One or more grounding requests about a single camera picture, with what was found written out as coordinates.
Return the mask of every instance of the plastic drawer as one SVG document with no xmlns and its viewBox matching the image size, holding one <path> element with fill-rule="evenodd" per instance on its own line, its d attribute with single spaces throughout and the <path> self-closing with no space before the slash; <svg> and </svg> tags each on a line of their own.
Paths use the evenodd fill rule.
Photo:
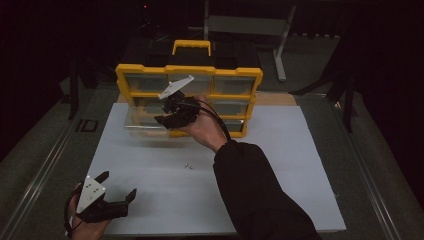
<svg viewBox="0 0 424 240">
<path fill-rule="evenodd" d="M 223 121 L 229 132 L 241 132 L 243 130 L 244 120 L 227 119 Z"/>
<path fill-rule="evenodd" d="M 210 85 L 211 85 L 211 76 L 206 74 L 169 74 L 169 81 L 174 82 L 184 78 L 187 78 L 189 75 L 194 77 L 194 80 L 189 84 L 181 88 L 181 91 L 185 95 L 209 95 L 210 94 Z"/>
<path fill-rule="evenodd" d="M 125 73 L 131 92 L 162 92 L 168 86 L 167 74 Z"/>
<path fill-rule="evenodd" d="M 249 76 L 215 76 L 213 93 L 249 95 L 255 80 L 255 77 Z"/>
<path fill-rule="evenodd" d="M 143 107 L 130 107 L 125 118 L 125 130 L 132 135 L 167 137 L 168 130 L 153 117 L 154 115 L 146 114 Z"/>
<path fill-rule="evenodd" d="M 212 99 L 212 107 L 219 115 L 246 115 L 249 100 Z"/>
<path fill-rule="evenodd" d="M 134 97 L 134 104 L 147 114 L 164 114 L 162 110 L 163 101 L 159 98 Z"/>
</svg>

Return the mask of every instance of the black sleeve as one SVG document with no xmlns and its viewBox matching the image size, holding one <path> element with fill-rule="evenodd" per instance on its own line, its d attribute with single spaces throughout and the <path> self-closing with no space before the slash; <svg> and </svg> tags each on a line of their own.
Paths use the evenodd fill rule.
<svg viewBox="0 0 424 240">
<path fill-rule="evenodd" d="M 214 171 L 243 239 L 321 239 L 309 216 L 283 192 L 258 146 L 227 142 L 215 156 Z"/>
</svg>

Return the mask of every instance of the white tabletop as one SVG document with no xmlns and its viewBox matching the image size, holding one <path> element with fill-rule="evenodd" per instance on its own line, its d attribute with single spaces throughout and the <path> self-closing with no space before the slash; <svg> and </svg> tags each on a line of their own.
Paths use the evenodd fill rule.
<svg viewBox="0 0 424 240">
<path fill-rule="evenodd" d="M 235 233 L 213 173 L 214 153 L 188 137 L 133 137 L 124 130 L 127 110 L 126 103 L 113 105 L 88 172 L 110 171 L 102 184 L 106 201 L 137 188 L 128 217 L 112 221 L 106 234 Z M 283 190 L 318 231 L 346 229 L 300 107 L 255 106 L 247 136 L 235 140 L 263 149 Z"/>
</svg>

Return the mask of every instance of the hand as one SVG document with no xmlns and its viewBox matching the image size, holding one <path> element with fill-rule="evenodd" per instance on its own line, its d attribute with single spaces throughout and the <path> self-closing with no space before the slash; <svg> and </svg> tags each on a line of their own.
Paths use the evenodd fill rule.
<svg viewBox="0 0 424 240">
<path fill-rule="evenodd" d="M 206 100 L 204 96 L 197 96 L 196 99 L 201 101 Z M 210 110 L 210 108 L 202 102 L 200 102 L 200 106 Z M 202 110 L 200 110 L 199 116 L 195 122 L 179 128 L 178 130 L 190 134 L 198 143 L 206 146 L 215 153 L 227 142 L 227 138 L 216 120 Z"/>
<path fill-rule="evenodd" d="M 69 211 L 72 213 L 72 228 L 79 226 L 72 232 L 72 239 L 74 240 L 98 240 L 101 239 L 107 225 L 111 222 L 111 220 L 99 222 L 99 223 L 86 223 L 83 222 L 76 215 L 77 202 L 79 195 L 75 195 L 72 197 L 71 202 L 69 204 Z"/>
</svg>

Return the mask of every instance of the metal frame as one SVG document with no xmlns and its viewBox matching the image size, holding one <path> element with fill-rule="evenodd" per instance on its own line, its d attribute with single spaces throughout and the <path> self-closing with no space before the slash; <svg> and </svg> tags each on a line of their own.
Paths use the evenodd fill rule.
<svg viewBox="0 0 424 240">
<path fill-rule="evenodd" d="M 296 6 L 293 5 L 285 19 L 216 16 L 209 15 L 209 0 L 205 0 L 203 38 L 207 40 L 209 38 L 209 32 L 232 32 L 281 36 L 280 45 L 277 49 L 274 49 L 273 54 L 278 74 L 278 81 L 285 82 L 287 78 L 281 55 L 287 41 L 295 11 Z"/>
</svg>

